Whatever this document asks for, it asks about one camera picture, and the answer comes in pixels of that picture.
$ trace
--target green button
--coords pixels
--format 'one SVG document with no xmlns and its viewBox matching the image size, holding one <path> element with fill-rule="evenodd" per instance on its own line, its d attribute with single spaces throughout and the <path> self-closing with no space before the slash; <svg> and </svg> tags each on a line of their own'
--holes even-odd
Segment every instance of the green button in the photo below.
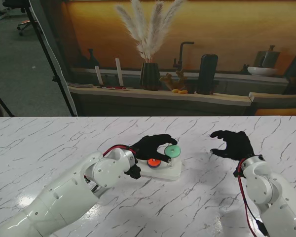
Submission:
<svg viewBox="0 0 296 237">
<path fill-rule="evenodd" d="M 170 158 L 178 157 L 180 155 L 180 153 L 181 153 L 181 149 L 177 145 L 167 146 L 164 149 L 164 154 L 169 156 Z"/>
</svg>

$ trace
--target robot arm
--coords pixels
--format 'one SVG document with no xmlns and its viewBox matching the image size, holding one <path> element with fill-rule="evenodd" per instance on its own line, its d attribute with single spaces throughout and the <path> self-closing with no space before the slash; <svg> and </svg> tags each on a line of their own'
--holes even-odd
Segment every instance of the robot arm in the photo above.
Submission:
<svg viewBox="0 0 296 237">
<path fill-rule="evenodd" d="M 135 165 L 131 151 L 116 148 L 108 157 L 94 152 L 47 185 L 36 199 L 0 227 L 0 237 L 47 237 L 82 217 L 100 196 Z M 85 181 L 96 183 L 90 190 Z"/>
<path fill-rule="evenodd" d="M 248 196 L 257 206 L 269 236 L 296 237 L 296 190 L 261 156 L 245 160 L 241 168 L 247 178 Z"/>
<path fill-rule="evenodd" d="M 262 156 L 254 155 L 245 132 L 216 131 L 211 137 L 227 144 L 225 150 L 212 149 L 213 154 L 242 162 L 248 196 L 257 206 L 268 236 L 296 237 L 296 190 Z"/>
</svg>

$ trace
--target black glove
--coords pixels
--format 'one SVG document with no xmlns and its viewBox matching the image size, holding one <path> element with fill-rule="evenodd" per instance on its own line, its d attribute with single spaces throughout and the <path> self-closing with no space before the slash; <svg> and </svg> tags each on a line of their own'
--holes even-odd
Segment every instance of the black glove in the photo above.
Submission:
<svg viewBox="0 0 296 237">
<path fill-rule="evenodd" d="M 227 143 L 225 150 L 211 149 L 211 153 L 233 160 L 241 160 L 243 158 L 250 158 L 255 155 L 251 146 L 250 140 L 245 132 L 231 132 L 231 131 L 216 131 L 211 137 L 223 139 Z"/>
<path fill-rule="evenodd" d="M 140 176 L 140 171 L 142 171 L 136 164 L 138 163 L 138 161 L 135 159 L 135 164 L 130 167 L 130 169 L 126 172 L 124 172 L 124 174 L 129 175 L 130 177 L 132 177 L 133 179 L 139 179 Z"/>
<path fill-rule="evenodd" d="M 148 160 L 153 158 L 162 160 L 164 162 L 170 162 L 171 158 L 169 156 L 157 152 L 158 147 L 166 143 L 176 145 L 178 142 L 169 134 L 159 134 L 153 136 L 145 136 L 139 142 L 131 146 L 131 148 L 134 149 L 134 151 L 136 152 L 135 157 L 137 159 Z"/>
</svg>

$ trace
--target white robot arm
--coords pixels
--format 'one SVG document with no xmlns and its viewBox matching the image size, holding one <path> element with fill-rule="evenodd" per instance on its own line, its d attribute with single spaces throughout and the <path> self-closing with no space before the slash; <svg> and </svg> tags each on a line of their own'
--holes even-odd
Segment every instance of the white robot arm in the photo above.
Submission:
<svg viewBox="0 0 296 237">
<path fill-rule="evenodd" d="M 257 206 L 268 236 L 296 237 L 296 190 L 262 156 L 246 159 L 241 168 L 248 196 Z"/>
<path fill-rule="evenodd" d="M 48 237 L 75 222 L 135 165 L 133 153 L 113 149 L 107 157 L 94 152 L 47 185 L 36 199 L 0 227 L 0 237 Z M 90 190 L 85 177 L 96 183 Z"/>
</svg>

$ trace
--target orange wall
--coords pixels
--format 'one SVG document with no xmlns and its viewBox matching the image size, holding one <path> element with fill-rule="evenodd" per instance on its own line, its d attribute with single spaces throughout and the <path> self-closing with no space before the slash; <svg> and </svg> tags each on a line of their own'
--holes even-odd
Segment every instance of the orange wall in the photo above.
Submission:
<svg viewBox="0 0 296 237">
<path fill-rule="evenodd" d="M 128 35 L 114 6 L 116 1 L 70 1 L 68 11 L 82 53 L 88 48 L 102 67 L 115 67 L 120 58 L 124 68 L 140 68 L 143 59 L 136 52 L 135 41 Z M 128 2 L 122 3 L 131 11 Z M 149 18 L 153 2 L 143 2 Z M 217 70 L 238 71 L 243 64 L 253 64 L 260 50 L 276 45 L 281 51 L 276 68 L 280 74 L 296 55 L 296 1 L 189 1 L 175 16 L 161 50 L 155 54 L 159 68 L 172 68 L 185 45 L 185 69 L 199 69 L 201 56 L 219 57 Z"/>
</svg>

